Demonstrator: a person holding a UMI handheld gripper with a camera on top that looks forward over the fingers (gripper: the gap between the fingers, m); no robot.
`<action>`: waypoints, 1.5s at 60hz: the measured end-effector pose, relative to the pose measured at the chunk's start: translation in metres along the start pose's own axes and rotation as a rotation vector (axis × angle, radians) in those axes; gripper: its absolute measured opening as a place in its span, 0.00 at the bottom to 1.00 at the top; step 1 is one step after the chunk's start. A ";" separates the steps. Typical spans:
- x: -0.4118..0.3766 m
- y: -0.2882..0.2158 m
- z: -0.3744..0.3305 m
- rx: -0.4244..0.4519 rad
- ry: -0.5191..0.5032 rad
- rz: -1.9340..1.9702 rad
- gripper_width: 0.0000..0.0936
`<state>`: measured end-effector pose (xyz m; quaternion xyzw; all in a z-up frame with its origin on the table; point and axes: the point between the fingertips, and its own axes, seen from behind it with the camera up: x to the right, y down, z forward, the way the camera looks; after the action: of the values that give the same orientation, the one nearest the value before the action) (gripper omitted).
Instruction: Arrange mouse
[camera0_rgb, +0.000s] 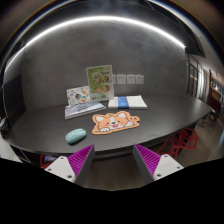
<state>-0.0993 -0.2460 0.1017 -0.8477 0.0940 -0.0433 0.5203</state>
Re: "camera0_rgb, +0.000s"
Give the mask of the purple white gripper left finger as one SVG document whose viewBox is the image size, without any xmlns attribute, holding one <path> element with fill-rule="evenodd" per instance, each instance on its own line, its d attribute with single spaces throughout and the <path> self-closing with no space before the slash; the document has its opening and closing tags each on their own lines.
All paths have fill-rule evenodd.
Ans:
<svg viewBox="0 0 224 224">
<path fill-rule="evenodd" d="M 89 145 L 68 157 L 58 157 L 46 168 L 46 171 L 79 186 L 83 186 L 94 156 L 94 145 Z"/>
</svg>

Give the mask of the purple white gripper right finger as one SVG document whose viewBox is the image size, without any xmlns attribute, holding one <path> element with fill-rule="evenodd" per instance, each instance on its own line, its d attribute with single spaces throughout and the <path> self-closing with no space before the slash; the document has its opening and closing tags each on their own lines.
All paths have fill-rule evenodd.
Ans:
<svg viewBox="0 0 224 224">
<path fill-rule="evenodd" d="M 159 155 L 138 144 L 133 145 L 132 153 L 145 184 L 183 169 L 183 166 L 168 154 Z"/>
</svg>

